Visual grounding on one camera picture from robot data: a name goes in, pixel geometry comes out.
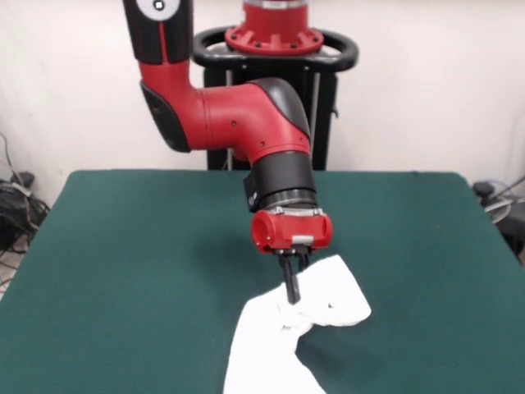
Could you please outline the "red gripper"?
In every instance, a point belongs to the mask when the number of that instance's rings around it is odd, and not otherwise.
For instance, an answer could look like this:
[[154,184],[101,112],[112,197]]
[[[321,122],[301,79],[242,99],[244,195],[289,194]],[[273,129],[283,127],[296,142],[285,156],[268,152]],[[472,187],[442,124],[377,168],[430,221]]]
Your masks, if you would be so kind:
[[261,253],[278,251],[287,300],[296,305],[300,302],[299,284],[290,256],[284,251],[295,249],[298,270],[304,271],[310,265],[311,249],[325,249],[331,243],[333,225],[320,208],[262,209],[252,218],[251,236]]

